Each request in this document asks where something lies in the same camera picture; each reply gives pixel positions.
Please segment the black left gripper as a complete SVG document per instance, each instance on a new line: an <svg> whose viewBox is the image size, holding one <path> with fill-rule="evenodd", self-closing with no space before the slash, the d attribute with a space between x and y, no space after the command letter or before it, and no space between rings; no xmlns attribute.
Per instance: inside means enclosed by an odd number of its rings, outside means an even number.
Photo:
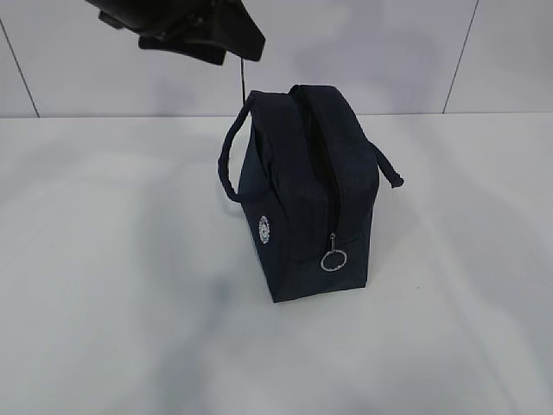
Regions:
<svg viewBox="0 0 553 415"><path fill-rule="evenodd" d="M224 64L227 54L245 61L262 58L265 37L242 1L99 0L87 3L99 11L100 21L138 35L138 47L142 50L182 54L216 66ZM196 20L187 40L185 32L190 16Z"/></svg>

